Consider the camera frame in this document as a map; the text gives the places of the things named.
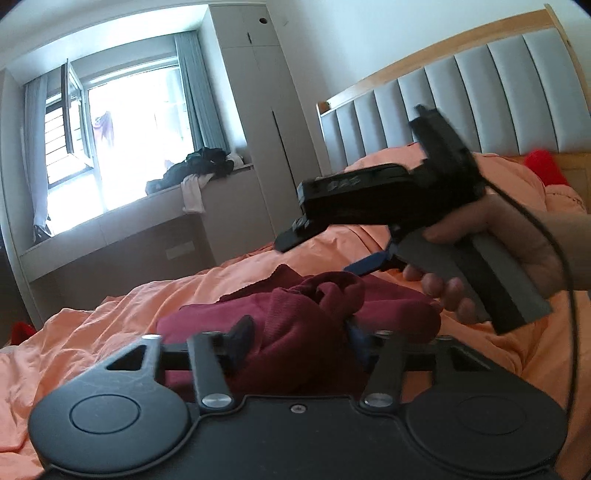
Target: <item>bed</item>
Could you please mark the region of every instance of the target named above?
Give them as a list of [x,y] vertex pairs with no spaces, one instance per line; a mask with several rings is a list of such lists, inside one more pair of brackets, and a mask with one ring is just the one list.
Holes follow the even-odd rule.
[[[414,167],[423,158],[408,120],[417,103],[437,106],[476,153],[485,176],[523,204],[586,214],[591,205],[591,106],[579,62],[550,8],[475,28],[396,62],[318,104],[334,171],[381,163]],[[555,152],[574,189],[544,188],[519,164],[533,148]],[[27,418],[43,396],[84,369],[155,332],[159,319],[191,303],[268,277],[285,263],[300,274],[340,270],[383,248],[382,226],[334,226],[293,251],[270,246],[220,267],[174,281],[139,286],[96,310],[63,310],[42,331],[0,353],[0,478],[31,479],[41,466],[27,436]],[[399,271],[379,273],[406,283]],[[487,324],[463,326],[442,314],[450,334],[522,376],[564,405],[570,368],[567,300],[551,299],[554,313],[505,336]],[[568,480],[591,467],[591,304],[577,293],[580,377],[574,422],[558,460]]]

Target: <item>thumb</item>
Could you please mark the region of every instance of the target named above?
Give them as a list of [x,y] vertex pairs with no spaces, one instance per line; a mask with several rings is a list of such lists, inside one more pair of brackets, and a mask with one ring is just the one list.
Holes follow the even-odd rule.
[[464,205],[449,213],[435,225],[423,232],[423,236],[434,244],[453,244],[469,233],[486,230],[491,203],[487,195],[477,202]]

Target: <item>black cable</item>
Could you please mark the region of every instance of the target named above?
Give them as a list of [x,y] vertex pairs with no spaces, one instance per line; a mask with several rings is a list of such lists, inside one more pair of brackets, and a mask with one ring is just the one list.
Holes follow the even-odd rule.
[[495,193],[499,194],[499,196],[506,201],[509,205],[515,208],[520,214],[522,214],[525,218],[527,218],[539,231],[544,235],[546,240],[550,243],[550,246],[558,256],[558,259],[562,263],[562,270],[564,276],[564,283],[566,286],[566,290],[569,295],[569,306],[570,306],[570,340],[571,340],[571,368],[570,368],[570,387],[569,387],[569,397],[566,403],[566,416],[568,419],[568,425],[570,427],[572,417],[573,417],[573,406],[574,406],[574,399],[577,393],[577,380],[579,374],[579,324],[577,323],[577,304],[574,298],[574,280],[573,274],[570,269],[570,264],[566,255],[564,254],[562,248],[550,233],[548,228],[538,220],[528,209],[517,203],[513,198],[511,198],[508,194],[506,194],[503,190],[501,190],[498,186],[494,183],[485,179],[485,183],[489,186]]

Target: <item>red object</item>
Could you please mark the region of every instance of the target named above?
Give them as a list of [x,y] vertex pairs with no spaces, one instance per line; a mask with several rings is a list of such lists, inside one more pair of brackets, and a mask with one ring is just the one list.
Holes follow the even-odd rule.
[[10,335],[11,345],[20,345],[25,340],[35,335],[37,331],[33,325],[25,322],[16,322],[12,325],[12,332]]
[[[429,342],[440,317],[425,295],[347,272],[301,277],[280,265],[267,279],[209,305],[187,305],[161,319],[164,343],[182,343],[198,332],[227,332],[248,314],[255,340],[245,365],[228,384],[232,392],[264,395],[359,395],[367,376],[348,346],[343,324],[355,315],[368,331],[395,330],[411,342]],[[189,372],[167,372],[166,384],[193,396]]]
[[525,158],[524,165],[540,178],[545,187],[569,184],[552,158],[552,154],[547,150],[530,152]]

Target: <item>orange bedsheet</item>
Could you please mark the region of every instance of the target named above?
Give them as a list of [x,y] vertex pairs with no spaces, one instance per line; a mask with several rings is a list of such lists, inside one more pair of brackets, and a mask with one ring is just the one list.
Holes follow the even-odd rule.
[[[351,168],[381,163],[416,166],[424,157],[418,144],[391,148],[359,160]],[[544,189],[538,177],[496,155],[477,155],[485,176],[523,204],[547,210],[584,212],[569,187]],[[111,299],[94,312],[62,310],[44,328],[10,353],[0,353],[0,478],[31,479],[41,472],[27,436],[27,418],[51,390],[75,377],[138,335],[153,332],[158,319],[189,303],[209,303],[220,296],[269,276],[280,263],[302,275],[340,270],[388,239],[381,226],[335,226],[304,245],[281,255],[271,247],[245,255],[221,267],[174,281],[159,281]],[[397,271],[381,277],[411,288]],[[558,462],[566,479],[579,479],[591,466],[591,306],[585,292],[577,294],[580,313],[580,380],[574,425]],[[442,314],[441,333],[478,349],[506,369],[522,376],[564,405],[570,369],[567,300],[551,300],[554,313],[505,336],[489,325],[463,326],[448,312]]]

